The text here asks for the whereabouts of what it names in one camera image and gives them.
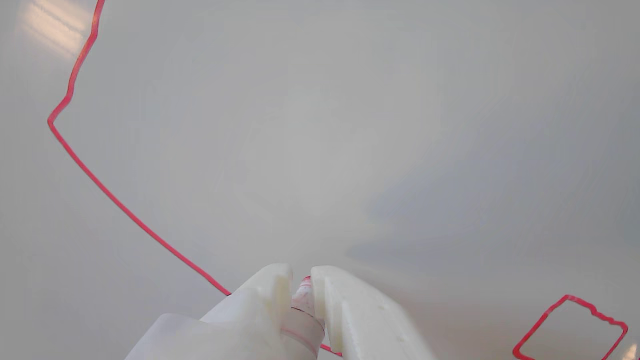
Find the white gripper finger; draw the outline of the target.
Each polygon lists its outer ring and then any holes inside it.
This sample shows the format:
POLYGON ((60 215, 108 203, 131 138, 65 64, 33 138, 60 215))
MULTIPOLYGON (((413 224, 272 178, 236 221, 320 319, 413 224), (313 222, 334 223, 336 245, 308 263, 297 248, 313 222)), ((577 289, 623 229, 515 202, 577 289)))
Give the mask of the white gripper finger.
POLYGON ((128 360, 284 360, 282 319, 290 308, 291 265, 267 265, 200 319, 158 317, 128 360))
POLYGON ((310 271, 315 316, 345 360, 435 360, 408 313, 357 276, 331 265, 310 271))

